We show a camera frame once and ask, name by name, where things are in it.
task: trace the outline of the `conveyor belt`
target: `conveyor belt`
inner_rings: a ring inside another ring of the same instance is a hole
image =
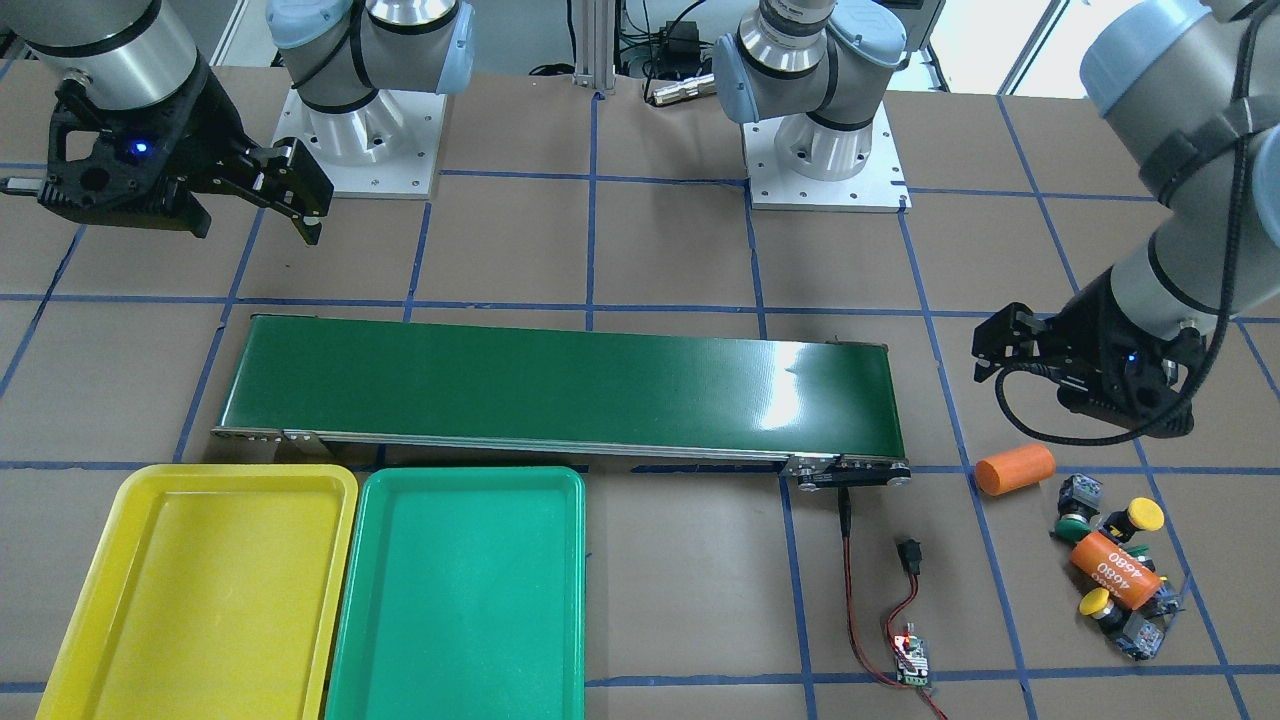
[[[696,459],[904,461],[883,346],[285,315],[252,319],[214,432]],[[831,462],[812,469],[820,473]]]

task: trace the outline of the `orange cylinder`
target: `orange cylinder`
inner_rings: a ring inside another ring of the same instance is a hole
[[[1139,565],[1132,555],[1098,530],[1084,536],[1071,551],[1071,562],[1111,591],[1111,597],[1129,610],[1138,610],[1160,589],[1160,577]]]
[[[1036,484],[1055,471],[1053,454],[1043,445],[1032,443],[979,460],[974,465],[974,479],[987,495],[1004,495]]]

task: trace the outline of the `blue tape line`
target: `blue tape line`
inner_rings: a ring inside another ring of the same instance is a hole
[[[1000,114],[1005,118],[1005,127],[1009,128],[1009,137],[1014,140],[1014,149],[1018,150],[1018,159],[1023,163],[1023,170],[1027,173],[1027,182],[1032,184],[1032,192],[1036,193],[1036,202],[1041,208],[1041,214],[1044,215],[1044,227],[1048,228],[1048,234],[1053,238],[1053,247],[1057,249],[1057,256],[1062,260],[1062,269],[1066,270],[1066,281],[1071,283],[1071,292],[1080,292],[1080,284],[1075,282],[1075,273],[1071,272],[1071,264],[1066,259],[1066,249],[1062,247],[1062,241],[1057,237],[1057,227],[1053,225],[1053,218],[1048,214],[1048,204],[1044,202],[1044,195],[1041,193],[1039,184],[1036,183],[1036,174],[1032,173],[1032,164],[1027,160],[1027,152],[1023,151],[1023,142],[1018,138],[1018,131],[1014,129],[1014,120],[1009,117],[1009,109],[1005,108],[1005,100],[998,95],[996,96],[996,105],[1000,106]]]
[[[1025,190],[974,190],[968,187],[910,187],[911,192],[920,195],[975,195],[987,197],[1037,197],[1036,192]],[[1147,195],[1101,195],[1092,192],[1041,192],[1039,197],[1052,197],[1055,200],[1106,200],[1110,202],[1155,202],[1155,197]]]
[[[1025,190],[968,190],[963,187],[910,187],[913,193],[919,195],[977,195],[983,197],[1036,197],[1034,192]]]
[[[751,250],[751,290],[755,292],[755,322],[760,340],[769,340],[764,310],[764,282],[760,279],[760,254],[755,245],[755,223],[751,222],[751,188],[742,186],[742,217],[746,219],[746,246]]]
[[[241,251],[239,265],[236,266],[236,275],[232,278],[232,287],[227,291],[223,301],[223,314],[218,327],[214,329],[214,340],[209,343],[209,352],[205,355],[205,366],[200,370],[200,379],[196,380],[196,391],[191,396],[191,405],[187,406],[187,418],[182,423],[182,433],[178,434],[178,445],[173,448],[173,461],[182,462],[182,456],[187,451],[191,441],[191,429],[196,424],[196,415],[200,413],[200,404],[205,397],[205,388],[209,386],[209,375],[214,370],[214,360],[218,357],[218,348],[223,345],[223,336],[227,332],[227,322],[236,307],[236,296],[239,292],[241,281],[244,279],[244,269],[248,268],[250,255],[253,254],[253,243],[257,242],[257,231],[262,227],[262,217],[266,210],[260,209],[253,217],[253,225],[244,240],[244,250]]]
[[[440,170],[440,174],[470,178],[591,179],[590,176],[581,173],[521,173],[517,170]]]
[[[1148,195],[1094,195],[1089,192],[1041,192],[1041,197],[1055,200],[1107,200],[1110,202],[1156,202]]]
[[[1280,675],[1280,665],[1234,665],[1236,675]],[[1027,671],[1036,680],[1070,680],[1116,676],[1221,676],[1220,665],[1123,665],[1116,667],[1039,667]],[[933,678],[940,683],[982,683],[1018,680],[1016,670],[940,670]],[[814,673],[815,685],[870,684],[867,673]],[[800,685],[799,673],[765,673],[760,675],[620,675],[588,680],[589,688],[677,688],[707,685]]]
[[[593,305],[596,313],[723,313],[754,314],[755,307],[745,305]]]
[[[27,323],[27,332],[22,334],[22,342],[18,343],[18,348],[14,350],[13,357],[9,360],[9,366],[5,368],[4,375],[0,377],[0,400],[4,400],[4,393],[9,391],[9,383],[13,382],[13,377],[18,372],[18,365],[22,363],[22,357],[27,354],[27,348],[31,347],[32,338],[36,337],[36,327],[40,325],[40,319],[45,316],[45,309],[49,307],[49,299],[54,296],[54,290],[56,290],[58,283],[61,282],[63,274],[67,272],[67,265],[72,261],[72,255],[76,254],[76,249],[79,247],[79,242],[84,237],[84,229],[86,225],[81,225],[76,229],[76,234],[72,236],[72,242],[67,246],[67,252],[58,263],[58,269],[54,270],[54,277],[50,279],[49,287],[45,290],[45,295],[40,300],[40,306],[36,307],[36,313],[31,316],[31,322]]]
[[[987,524],[987,514],[982,507],[982,497],[978,495],[978,486],[973,480],[969,462],[969,451],[964,442],[964,430],[960,428],[960,415],[956,411],[955,396],[951,393],[951,382],[947,379],[946,364],[942,361],[942,345],[938,342],[938,331],[933,323],[933,313],[929,309],[929,297],[924,292],[924,275],[920,273],[920,261],[915,254],[915,243],[911,241],[911,231],[906,227],[906,202],[904,201],[897,211],[899,229],[902,232],[902,242],[906,246],[906,256],[911,264],[911,277],[915,279],[915,291],[920,297],[920,310],[924,313],[924,327],[929,334],[929,345],[933,348],[933,360],[938,366],[938,380],[942,383],[942,396],[946,400],[947,415],[951,419],[951,432],[955,437],[956,450],[960,452],[960,462],[965,469],[965,479],[969,486],[969,500],[973,503],[974,515],[978,520],[978,529],[982,533],[982,543],[987,551],[987,562],[991,565],[991,577],[996,583],[996,594],[1000,598],[1000,611],[1005,618],[1005,628],[1009,630],[1009,646],[1014,653],[1014,665],[1018,669],[1019,685],[1023,689],[1023,702],[1027,706],[1029,720],[1038,720],[1036,711],[1036,698],[1032,694],[1030,678],[1027,675],[1027,662],[1023,657],[1023,643],[1018,637],[1018,625],[1014,621],[1014,609],[1009,601],[1009,591],[1005,587],[1004,573],[1000,569],[1000,559],[996,555],[996,543],[991,537],[991,528]]]
[[[595,313],[755,313],[741,305],[586,305],[585,302],[481,302],[468,300],[419,300],[415,307],[462,307],[468,310],[593,310]]]
[[[316,297],[237,297],[236,305],[279,305],[316,307],[403,307],[402,300],[333,300]]]
[[[598,100],[593,97],[593,119],[596,117],[594,109]],[[595,137],[595,128],[593,126],[593,138]],[[590,181],[596,179],[600,182],[621,182],[621,183],[643,183],[643,184],[724,184],[730,187],[746,187],[746,181],[741,178],[650,178],[644,176],[604,176],[599,174],[598,165],[591,164],[591,172],[588,174],[582,173],[526,173],[521,170],[440,170],[442,176],[460,176],[460,177],[472,177],[472,178],[526,178],[526,179],[570,179],[570,181]]]
[[[415,300],[413,307],[458,310],[586,310],[581,302],[474,302],[467,300]]]
[[[787,536],[787,564],[791,566],[791,600],[796,611],[796,641],[800,644],[800,680],[804,684],[804,702],[809,720],[818,720],[818,698],[813,689],[813,662],[809,659],[809,626],[804,614],[804,588],[800,584],[800,556],[796,552],[795,519],[791,516],[791,491],[787,480],[778,477],[778,495],[782,498],[782,527]]]
[[[52,302],[128,302],[132,305],[221,305],[225,297],[195,295],[54,295]]]
[[[1240,694],[1240,685],[1235,682],[1235,674],[1230,670],[1230,662],[1226,659],[1226,651],[1222,648],[1222,641],[1219,638],[1217,628],[1213,626],[1213,619],[1210,616],[1208,606],[1204,605],[1204,597],[1201,596],[1199,583],[1192,577],[1192,566],[1187,561],[1187,552],[1183,550],[1183,542],[1178,537],[1178,527],[1174,524],[1174,518],[1169,512],[1169,503],[1165,502],[1164,493],[1160,492],[1160,484],[1156,482],[1155,473],[1151,471],[1151,462],[1147,461],[1147,450],[1142,446],[1140,439],[1133,441],[1134,450],[1138,451],[1138,460],[1142,462],[1143,468],[1147,469],[1147,487],[1151,489],[1151,497],[1165,510],[1165,530],[1169,533],[1169,541],[1174,544],[1174,555],[1178,556],[1178,564],[1183,569],[1183,575],[1187,578],[1187,583],[1192,592],[1192,597],[1196,598],[1196,609],[1201,614],[1201,620],[1204,621],[1204,629],[1208,632],[1210,643],[1213,646],[1213,655],[1217,656],[1217,664],[1222,667],[1226,676],[1226,685],[1231,691],[1231,698],[1235,701],[1235,708],[1240,714],[1240,720],[1249,720],[1249,711],[1244,706],[1244,697]]]
[[[123,470],[132,473],[156,462],[92,462],[77,460],[0,460],[0,470]]]
[[[1062,471],[1070,473],[1089,473],[1098,474],[1142,474],[1144,470],[1151,470],[1156,475],[1280,475],[1280,468],[1202,468],[1194,465],[1179,466],[1179,465],[1147,465],[1138,468],[1080,468],[1069,469],[1061,468]]]
[[[919,310],[896,307],[764,307],[767,315],[884,315],[890,318],[919,318]]]
[[[591,164],[590,179],[586,187],[586,311],[584,313],[584,327],[588,331],[595,329],[595,313],[591,305],[595,304],[595,218],[596,218],[596,191],[599,188],[599,163],[600,163],[600,101],[603,92],[591,95]]]
[[[417,278],[422,272],[422,255],[426,254],[426,233],[430,227],[431,204],[428,202],[422,208],[422,223],[419,225],[417,231],[417,250],[413,251],[413,274],[408,278],[408,292],[404,295],[404,314],[401,316],[401,320],[406,323],[413,318],[413,300],[417,295]]]
[[[1271,374],[1271,369],[1267,368],[1267,361],[1262,359],[1262,352],[1258,351],[1258,346],[1253,342],[1253,336],[1249,334],[1248,328],[1244,323],[1235,323],[1235,327],[1240,328],[1240,334],[1244,336],[1244,342],[1249,346],[1249,352],[1253,354],[1253,359],[1258,361],[1258,368],[1262,369],[1262,377],[1267,379],[1267,384],[1271,386],[1271,393],[1280,400],[1280,387],[1276,387],[1276,379]]]
[[[795,673],[764,675],[621,675],[588,680],[589,688],[680,688],[704,685],[799,685],[804,680]]]
[[[933,679],[947,683],[1016,680],[1018,670],[940,670],[933,673]],[[867,685],[876,682],[869,673],[818,673],[813,680],[819,685]]]
[[[719,184],[728,187],[746,187],[745,179],[732,178],[645,178],[635,176],[596,176],[600,182],[630,182],[643,184]]]
[[[40,694],[45,683],[0,683],[0,694]]]

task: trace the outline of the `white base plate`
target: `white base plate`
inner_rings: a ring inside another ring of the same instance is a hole
[[[783,118],[742,126],[742,147],[751,181],[751,206],[760,210],[833,210],[842,213],[897,213],[911,206],[902,163],[888,127],[884,105],[872,120],[872,152],[856,176],[846,181],[817,181],[778,161],[773,136]]]
[[[440,150],[440,131],[444,128],[444,95],[431,92],[390,92],[404,113],[412,137],[403,152],[389,156],[374,165],[339,165],[316,155],[333,182],[334,197],[387,197],[430,200],[435,184],[435,160]],[[307,140],[302,110],[306,106],[296,90],[284,100],[280,122],[275,126],[273,142],[282,137]]]

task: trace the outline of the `electrical connector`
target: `electrical connector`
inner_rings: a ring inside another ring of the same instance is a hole
[[[897,559],[902,562],[902,570],[911,575],[920,574],[920,543],[915,538],[906,538],[897,543]]]

